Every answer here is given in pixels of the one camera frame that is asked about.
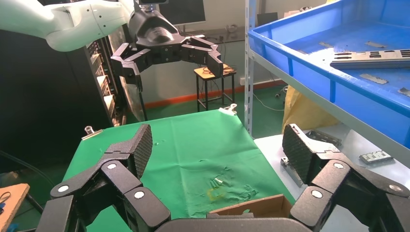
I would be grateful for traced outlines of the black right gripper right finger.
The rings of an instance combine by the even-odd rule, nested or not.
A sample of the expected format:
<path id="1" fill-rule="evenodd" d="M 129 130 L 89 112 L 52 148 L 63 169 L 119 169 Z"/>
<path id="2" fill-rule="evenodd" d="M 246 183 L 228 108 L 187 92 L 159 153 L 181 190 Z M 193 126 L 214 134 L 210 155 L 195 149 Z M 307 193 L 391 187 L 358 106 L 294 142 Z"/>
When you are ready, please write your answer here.
<path id="1" fill-rule="evenodd" d="M 295 124 L 285 127 L 282 148 L 306 185 L 291 219 L 318 232 L 341 206 L 371 232 L 409 231 L 410 191 L 404 185 L 353 163 L 331 143 L 308 138 Z"/>

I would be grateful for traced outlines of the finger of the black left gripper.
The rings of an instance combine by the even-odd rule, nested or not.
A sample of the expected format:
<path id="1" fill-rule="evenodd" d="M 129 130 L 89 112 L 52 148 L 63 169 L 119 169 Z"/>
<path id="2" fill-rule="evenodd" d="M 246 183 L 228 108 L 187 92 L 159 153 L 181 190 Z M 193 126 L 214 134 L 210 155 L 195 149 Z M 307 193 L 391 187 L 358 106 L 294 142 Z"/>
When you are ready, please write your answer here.
<path id="1" fill-rule="evenodd" d="M 124 77 L 126 84 L 135 85 L 137 91 L 143 91 L 141 73 L 153 65 L 155 49 L 123 43 L 111 56 L 114 74 Z"/>
<path id="2" fill-rule="evenodd" d="M 181 60 L 205 65 L 215 77 L 223 76 L 223 62 L 218 45 L 197 36 L 185 38 L 181 43 Z"/>

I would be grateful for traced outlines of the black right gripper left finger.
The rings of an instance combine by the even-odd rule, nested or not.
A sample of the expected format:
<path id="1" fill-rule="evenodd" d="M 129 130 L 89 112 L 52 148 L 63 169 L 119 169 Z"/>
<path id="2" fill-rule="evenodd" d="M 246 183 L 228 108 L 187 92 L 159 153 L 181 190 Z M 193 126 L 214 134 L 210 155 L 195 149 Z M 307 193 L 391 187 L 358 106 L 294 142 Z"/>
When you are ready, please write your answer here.
<path id="1" fill-rule="evenodd" d="M 157 230 L 171 214 L 141 181 L 152 147 L 148 124 L 131 139 L 111 144 L 94 166 L 52 188 L 36 231 L 84 232 L 108 207 L 134 232 Z"/>

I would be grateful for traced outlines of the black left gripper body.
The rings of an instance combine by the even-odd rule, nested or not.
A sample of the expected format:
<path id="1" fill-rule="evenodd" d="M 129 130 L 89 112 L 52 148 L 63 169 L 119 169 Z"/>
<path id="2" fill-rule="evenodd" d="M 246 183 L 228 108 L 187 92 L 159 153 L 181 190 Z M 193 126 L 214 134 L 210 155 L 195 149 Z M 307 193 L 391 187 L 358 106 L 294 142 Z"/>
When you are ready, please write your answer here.
<path id="1" fill-rule="evenodd" d="M 186 38 L 158 11 L 135 11 L 129 21 L 129 32 L 138 50 L 150 50 L 150 64 L 182 60 L 181 46 Z"/>

